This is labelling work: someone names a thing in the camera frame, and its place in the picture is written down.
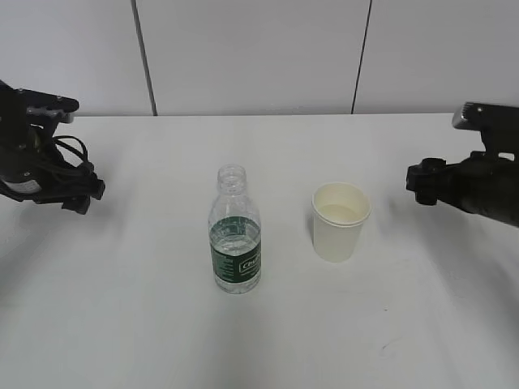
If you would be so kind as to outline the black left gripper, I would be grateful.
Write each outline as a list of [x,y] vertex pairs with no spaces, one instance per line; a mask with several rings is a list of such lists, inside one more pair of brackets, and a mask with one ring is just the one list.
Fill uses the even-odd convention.
[[94,172],[89,161],[78,166],[38,169],[1,176],[1,194],[17,202],[32,201],[35,204],[60,203],[62,209],[85,215],[91,199],[101,200],[105,182]]

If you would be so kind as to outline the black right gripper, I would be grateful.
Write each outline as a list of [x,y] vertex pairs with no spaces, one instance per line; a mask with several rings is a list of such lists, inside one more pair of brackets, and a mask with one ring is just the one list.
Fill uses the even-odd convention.
[[518,226],[518,163],[472,152],[456,164],[425,158],[407,169],[405,188],[421,205],[446,203],[465,213]]

